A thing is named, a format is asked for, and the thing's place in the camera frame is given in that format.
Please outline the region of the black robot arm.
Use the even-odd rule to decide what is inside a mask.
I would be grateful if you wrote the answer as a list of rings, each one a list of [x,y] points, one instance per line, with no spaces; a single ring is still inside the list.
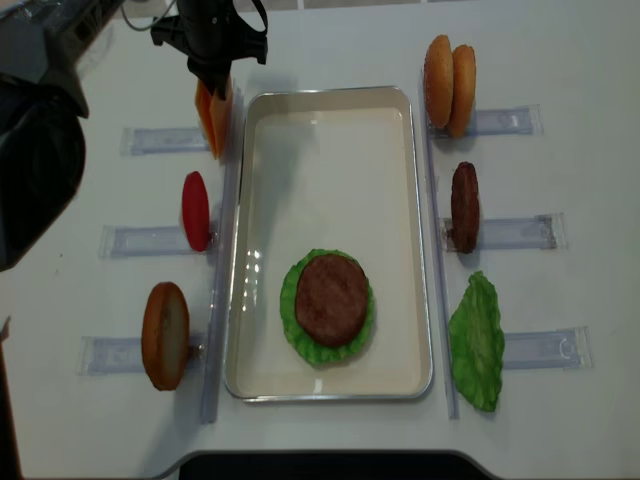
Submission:
[[[1,268],[9,270],[77,193],[89,116],[76,64],[120,1],[20,1],[1,17]],[[227,98],[231,64],[264,64],[268,41],[230,1],[180,1],[148,31],[183,53],[215,98]]]

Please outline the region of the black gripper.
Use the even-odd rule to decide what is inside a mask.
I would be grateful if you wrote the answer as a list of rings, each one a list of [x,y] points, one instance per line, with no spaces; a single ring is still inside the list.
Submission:
[[[187,57],[197,88],[217,99],[231,96],[230,67],[235,60],[254,58],[266,63],[267,28],[256,30],[224,0],[183,0],[178,14],[151,28],[153,44],[167,44]]]

